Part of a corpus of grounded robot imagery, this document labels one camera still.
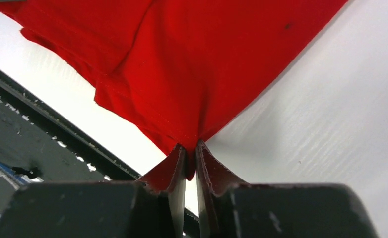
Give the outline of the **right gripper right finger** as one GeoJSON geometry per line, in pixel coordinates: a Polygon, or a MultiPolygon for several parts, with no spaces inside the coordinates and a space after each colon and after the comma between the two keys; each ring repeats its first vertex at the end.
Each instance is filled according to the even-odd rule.
{"type": "Polygon", "coordinates": [[[357,194],[339,183],[251,184],[197,143],[203,238],[376,238],[357,194]]]}

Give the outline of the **red t shirt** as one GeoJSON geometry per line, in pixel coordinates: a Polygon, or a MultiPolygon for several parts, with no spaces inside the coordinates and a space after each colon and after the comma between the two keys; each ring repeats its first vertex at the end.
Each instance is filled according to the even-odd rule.
{"type": "Polygon", "coordinates": [[[64,59],[95,102],[163,153],[189,155],[253,102],[344,0],[0,2],[21,34],[64,59]]]}

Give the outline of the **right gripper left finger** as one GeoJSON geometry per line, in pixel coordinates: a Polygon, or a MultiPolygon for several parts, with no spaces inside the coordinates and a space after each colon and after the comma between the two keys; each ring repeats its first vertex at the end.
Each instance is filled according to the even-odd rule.
{"type": "Polygon", "coordinates": [[[177,144],[136,181],[23,186],[0,217],[0,238],[180,238],[185,161],[177,144]]]}

